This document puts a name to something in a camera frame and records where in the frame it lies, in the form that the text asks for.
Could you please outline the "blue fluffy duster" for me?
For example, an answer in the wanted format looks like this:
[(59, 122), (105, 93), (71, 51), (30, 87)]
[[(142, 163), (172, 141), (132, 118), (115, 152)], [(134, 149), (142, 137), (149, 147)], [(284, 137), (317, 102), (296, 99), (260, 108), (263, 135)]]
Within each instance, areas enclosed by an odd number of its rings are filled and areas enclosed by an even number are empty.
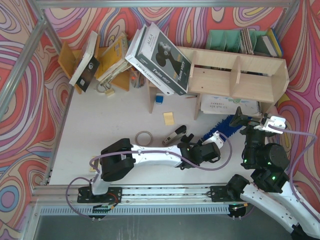
[(236, 127), (230, 126), (230, 123), (234, 115), (228, 115), (226, 118), (221, 120), (215, 127), (213, 127), (209, 132), (207, 132), (202, 138), (200, 138), (197, 143), (202, 144), (204, 141), (208, 140), (213, 134), (218, 131), (224, 134), (227, 138), (230, 138), (234, 133), (236, 133), (243, 126), (238, 125)]

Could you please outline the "black plastic clip piece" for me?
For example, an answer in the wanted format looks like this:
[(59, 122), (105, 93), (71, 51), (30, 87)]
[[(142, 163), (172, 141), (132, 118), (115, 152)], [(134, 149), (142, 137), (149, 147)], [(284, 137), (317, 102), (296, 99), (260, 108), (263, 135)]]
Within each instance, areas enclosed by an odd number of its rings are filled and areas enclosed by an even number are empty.
[(190, 135), (183, 135), (182, 138), (180, 139), (180, 141), (182, 143), (186, 143), (186, 144), (191, 144), (192, 143), (192, 139), (194, 138), (194, 134), (190, 134)]

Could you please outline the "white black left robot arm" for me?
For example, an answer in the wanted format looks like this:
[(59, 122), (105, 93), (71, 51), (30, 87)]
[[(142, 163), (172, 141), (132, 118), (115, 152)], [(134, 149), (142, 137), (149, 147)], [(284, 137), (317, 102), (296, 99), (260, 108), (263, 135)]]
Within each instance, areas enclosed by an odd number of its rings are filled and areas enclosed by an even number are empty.
[(161, 165), (184, 170), (197, 168), (203, 162), (215, 163), (221, 158), (223, 144), (215, 136), (202, 143), (181, 142), (166, 147), (140, 146), (122, 138), (101, 151), (91, 192), (94, 196), (106, 194), (112, 182), (123, 179), (134, 167)]

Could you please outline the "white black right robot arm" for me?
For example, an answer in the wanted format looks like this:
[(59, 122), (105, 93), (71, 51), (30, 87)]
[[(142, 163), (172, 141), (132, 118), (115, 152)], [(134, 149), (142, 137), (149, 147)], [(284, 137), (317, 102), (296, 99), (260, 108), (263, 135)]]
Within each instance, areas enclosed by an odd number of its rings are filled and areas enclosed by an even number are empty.
[(297, 191), (293, 174), (286, 173), (290, 161), (284, 147), (265, 143), (267, 137), (290, 132), (285, 118), (265, 114), (262, 120), (251, 120), (238, 107), (229, 125), (244, 126), (241, 166), (253, 171), (253, 182), (235, 174), (226, 185), (227, 195), (259, 208), (290, 232), (293, 240), (318, 240), (320, 214)]

